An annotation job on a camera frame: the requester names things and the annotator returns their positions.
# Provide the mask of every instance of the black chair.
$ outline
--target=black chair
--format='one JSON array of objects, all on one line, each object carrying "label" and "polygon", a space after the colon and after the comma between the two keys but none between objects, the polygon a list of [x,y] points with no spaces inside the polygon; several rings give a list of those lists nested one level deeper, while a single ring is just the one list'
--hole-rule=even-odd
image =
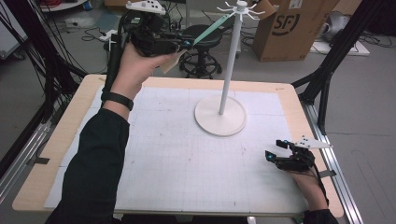
[{"label": "black chair", "polygon": [[[205,31],[208,25],[193,25],[187,28],[183,35],[190,35],[194,38],[198,37],[203,31]],[[213,79],[212,74],[222,72],[221,65],[218,61],[210,56],[209,50],[217,46],[222,39],[222,34],[219,29],[213,31],[210,35],[206,36],[203,40],[197,43],[194,48],[197,49],[198,53],[187,55],[180,62],[180,70],[187,72],[186,77],[196,76],[204,77],[209,76]]]}]

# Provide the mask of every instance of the floor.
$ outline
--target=floor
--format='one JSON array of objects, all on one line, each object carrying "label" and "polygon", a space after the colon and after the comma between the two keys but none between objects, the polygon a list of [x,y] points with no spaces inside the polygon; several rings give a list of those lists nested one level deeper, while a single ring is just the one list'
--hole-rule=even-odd
[{"label": "floor", "polygon": [[[106,13],[106,18],[100,12],[91,13],[97,21],[117,18]],[[200,20],[205,20],[205,16],[201,16]],[[106,69],[103,43],[96,40],[82,41],[84,35],[84,30],[62,34],[68,50],[85,70],[97,73]],[[224,36],[221,44],[211,50],[212,56],[224,67],[230,39],[228,35]],[[381,40],[387,41],[385,37],[381,37]],[[367,43],[363,45],[370,51],[370,56],[347,56],[332,78],[326,130],[331,143],[335,145],[335,155],[363,222],[390,224],[396,221],[396,174],[391,169],[396,161],[396,150],[393,148],[396,139],[393,131],[396,124],[396,48],[381,48]],[[291,83],[314,72],[324,57],[309,53],[304,61],[259,63],[252,49],[242,45],[242,52],[235,61],[233,80]],[[28,60],[0,61],[0,71],[2,158],[41,106],[44,96]],[[214,75],[214,79],[224,79],[224,75],[225,72]],[[185,75],[174,68],[166,75],[156,71],[154,76]],[[0,204],[0,223],[45,222],[48,214],[17,212],[11,207],[29,169],[29,166],[25,168],[12,191]],[[339,221],[347,223],[344,218]],[[258,218],[257,223],[293,222],[288,218]]]}]

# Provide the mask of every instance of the cardboard box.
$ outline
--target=cardboard box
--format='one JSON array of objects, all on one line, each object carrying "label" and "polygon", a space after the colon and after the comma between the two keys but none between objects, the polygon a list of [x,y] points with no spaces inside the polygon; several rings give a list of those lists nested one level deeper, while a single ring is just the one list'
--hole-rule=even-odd
[{"label": "cardboard box", "polygon": [[339,0],[269,0],[277,12],[260,20],[253,50],[260,62],[303,60]]},{"label": "cardboard box", "polygon": [[339,11],[344,15],[352,16],[360,4],[361,0],[340,0],[333,11]]}]

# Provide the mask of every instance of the white board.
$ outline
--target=white board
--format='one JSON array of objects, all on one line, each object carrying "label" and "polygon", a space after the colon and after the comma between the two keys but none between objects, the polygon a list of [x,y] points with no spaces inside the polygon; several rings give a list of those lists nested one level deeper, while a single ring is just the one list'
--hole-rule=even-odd
[{"label": "white board", "polygon": [[[79,130],[100,107],[102,87]],[[230,137],[201,130],[197,103],[221,90],[143,88],[134,99],[116,210],[134,212],[297,214],[307,209],[289,175],[266,161],[264,151],[289,156],[276,139],[290,140],[275,93],[230,91],[247,111],[247,126]],[[45,207],[61,199],[64,170],[77,151],[66,153]]]}]

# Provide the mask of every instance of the vertical pole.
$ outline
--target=vertical pole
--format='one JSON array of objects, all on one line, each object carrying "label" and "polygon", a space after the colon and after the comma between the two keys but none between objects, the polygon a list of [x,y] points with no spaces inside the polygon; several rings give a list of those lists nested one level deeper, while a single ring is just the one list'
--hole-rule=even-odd
[{"label": "vertical pole", "polygon": [[[238,11],[244,11],[245,7],[246,6],[240,7],[239,1],[238,1]],[[231,76],[233,75],[233,63],[235,62],[235,55],[236,55],[236,50],[238,48],[238,41],[239,41],[239,37],[241,35],[241,27],[242,27],[242,15],[235,14],[235,22],[233,23],[233,39],[231,41],[230,54],[228,55],[228,62],[227,62],[227,74],[224,79],[224,87],[223,87],[223,92],[221,95],[221,103],[220,103],[220,110],[219,110],[220,115],[224,114],[224,107],[225,107],[225,103],[227,101],[228,89],[230,89]]]}]

